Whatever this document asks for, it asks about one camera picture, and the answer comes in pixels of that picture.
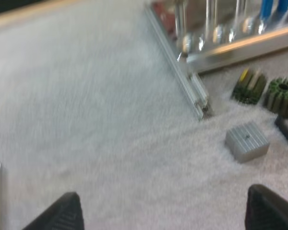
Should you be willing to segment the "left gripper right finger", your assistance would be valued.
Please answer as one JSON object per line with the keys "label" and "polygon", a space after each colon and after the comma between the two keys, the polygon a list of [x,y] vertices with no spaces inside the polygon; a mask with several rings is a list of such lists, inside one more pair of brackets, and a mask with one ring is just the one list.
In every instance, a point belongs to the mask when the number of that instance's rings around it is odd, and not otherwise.
{"label": "left gripper right finger", "polygon": [[288,201],[262,184],[248,189],[247,230],[288,230]]}

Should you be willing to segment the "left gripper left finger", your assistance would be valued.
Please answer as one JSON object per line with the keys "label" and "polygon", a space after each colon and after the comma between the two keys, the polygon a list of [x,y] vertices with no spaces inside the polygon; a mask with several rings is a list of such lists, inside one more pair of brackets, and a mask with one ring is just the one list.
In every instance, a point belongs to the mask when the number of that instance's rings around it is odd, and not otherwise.
{"label": "left gripper left finger", "polygon": [[83,230],[84,218],[79,195],[66,192],[24,229]]}

